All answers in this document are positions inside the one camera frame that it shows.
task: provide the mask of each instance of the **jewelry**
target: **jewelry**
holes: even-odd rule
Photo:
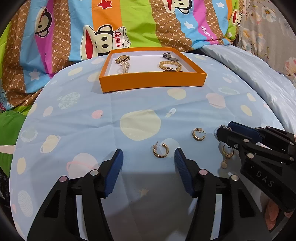
[[[226,168],[227,168],[227,162],[228,162],[228,160],[229,160],[231,157],[233,157],[233,155],[234,155],[234,150],[233,150],[233,148],[230,147],[230,148],[232,149],[232,153],[227,154],[226,151],[224,150],[224,147],[225,147],[225,146],[223,146],[223,148],[222,148],[222,153],[223,153],[223,155],[225,156],[225,159],[221,162],[221,167],[222,167],[223,169],[226,169]]]
[[[175,65],[177,66],[176,69],[173,69],[171,67],[167,67],[167,66],[164,66],[164,64],[172,64],[172,65]],[[176,72],[181,72],[181,69],[182,69],[182,65],[180,63],[177,63],[177,62],[174,62],[174,61],[161,61],[159,63],[159,67],[161,69],[163,69],[164,71],[176,71]]]
[[[168,146],[166,144],[162,144],[161,146],[163,146],[166,150],[166,153],[164,155],[159,155],[156,153],[156,149],[157,149],[157,143],[155,145],[152,146],[152,149],[153,149],[153,154],[157,157],[157,158],[165,158],[167,155],[168,155],[168,152],[169,152],[169,149],[168,149]]]
[[[202,140],[205,138],[205,135],[203,135],[202,138],[199,138],[199,137],[197,137],[196,134],[195,134],[195,132],[197,132],[197,131],[198,131],[199,133],[203,132],[203,133],[205,133],[205,134],[206,134],[206,132],[203,131],[202,128],[196,128],[196,129],[194,129],[194,131],[192,132],[192,137],[193,137],[195,140],[197,140],[197,141],[202,141]]]
[[[128,55],[122,55],[122,56],[119,56],[118,59],[115,60],[115,62],[116,62],[117,64],[120,64],[122,61],[128,61],[128,60],[130,60],[130,59],[131,59],[131,58],[130,58],[130,56],[128,56]]]
[[[170,61],[174,61],[174,62],[179,61],[177,58],[172,57],[172,54],[170,52],[164,53],[163,57]]]
[[[225,126],[225,125],[221,125],[221,126],[219,126],[218,129],[219,129],[220,127],[223,127],[223,128],[225,128],[225,129],[228,129],[228,130],[232,131],[232,129],[231,129],[230,127],[227,127],[227,126]]]
[[[120,64],[120,66],[122,67],[122,73],[123,74],[128,74],[128,69],[131,66],[131,64],[128,62],[128,60],[130,60],[130,56],[128,55],[122,55],[119,56],[118,59],[115,60],[115,62],[117,64]]]

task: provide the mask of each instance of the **star print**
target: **star print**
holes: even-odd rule
[[[187,21],[184,23],[184,25],[186,26],[186,28],[195,28],[195,27],[193,27],[193,24],[191,24],[191,23],[188,23]]]
[[[232,37],[232,33],[231,32],[227,32],[226,33],[226,36],[230,38],[230,37]]]
[[[221,3],[221,2],[219,2],[219,3],[216,3],[217,5],[218,5],[218,7],[221,7],[221,8],[224,8],[224,4],[223,3]]]
[[[102,7],[103,9],[112,7],[111,1],[105,1],[105,0],[102,0],[102,2],[98,4],[98,6]]]
[[[29,75],[31,76],[31,81],[39,80],[40,72],[37,72],[37,69],[34,69],[33,72],[30,72]]]
[[[139,190],[139,192],[141,193],[141,197],[143,197],[143,196],[146,196],[147,195],[147,193],[149,192],[149,190],[146,190],[146,188],[145,189],[142,188],[142,190]]]

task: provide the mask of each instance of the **white star print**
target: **white star print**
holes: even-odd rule
[[[226,33],[226,36],[230,38],[230,37],[232,37],[232,33],[231,32],[227,32]]]
[[[143,197],[143,196],[146,196],[147,195],[147,193],[149,192],[149,190],[147,190],[146,188],[145,189],[142,188],[142,190],[139,190],[139,192],[141,193],[141,197]]]
[[[217,5],[218,5],[218,7],[221,7],[221,8],[224,8],[224,4],[223,3],[221,3],[221,2],[219,2],[219,3],[216,3]]]
[[[34,69],[33,72],[30,72],[29,75],[31,76],[31,81],[39,80],[40,72],[37,72],[37,69]]]
[[[184,23],[184,25],[186,26],[186,28],[195,28],[195,27],[193,27],[193,24],[191,24],[191,23],[188,23],[187,21]]]

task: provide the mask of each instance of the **blue gripper pad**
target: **blue gripper pad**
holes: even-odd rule
[[[250,141],[254,144],[257,142],[262,141],[262,137],[260,136],[260,133],[258,130],[253,129],[248,126],[244,126],[242,124],[236,123],[236,122],[230,122],[227,127],[230,127],[231,130],[234,132],[240,133],[242,135],[245,135],[250,138]]]
[[[111,192],[113,192],[117,177],[119,175],[120,169],[123,164],[123,152],[121,149],[117,149],[114,156],[110,161],[112,162],[112,165],[109,169],[109,172],[107,173],[105,177],[105,183],[104,183],[104,195],[106,197],[109,196]]]
[[[180,173],[184,188],[186,190],[186,192],[189,193],[190,196],[194,196],[195,195],[195,191],[193,188],[193,177],[190,173],[190,171],[187,168],[187,165],[185,163],[185,161],[187,159],[184,159],[185,156],[182,155],[183,152],[181,153],[181,148],[176,149],[175,154],[174,154],[174,161],[175,161],[175,165]]]

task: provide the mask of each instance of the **green fabric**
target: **green fabric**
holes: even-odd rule
[[[240,0],[232,0],[233,11],[234,11],[234,9],[237,9],[238,10],[237,14],[239,14],[240,12],[243,11],[242,9],[239,9],[239,1]],[[231,16],[231,19],[229,19],[229,21],[228,21],[228,29],[227,29],[227,32],[226,32],[226,35],[225,35],[231,41],[235,40],[235,38],[237,36],[237,34],[235,34],[236,30],[237,30],[237,24],[233,25],[232,21],[233,21],[233,19],[232,19],[232,16]]]
[[[4,57],[6,39],[8,36],[9,27],[10,27],[10,23],[8,24],[8,26],[4,30],[4,33],[2,34],[2,36],[0,37],[0,78],[2,77],[2,61],[3,61],[3,57]]]
[[[161,47],[149,0],[120,0],[120,9],[130,47]]]
[[[31,105],[29,105],[29,106],[20,106],[19,105],[19,106],[15,107],[13,110],[27,116],[31,107],[32,107]]]
[[[0,114],[0,146],[15,145],[26,116],[8,110]],[[0,167],[9,177],[12,154],[0,153]]]

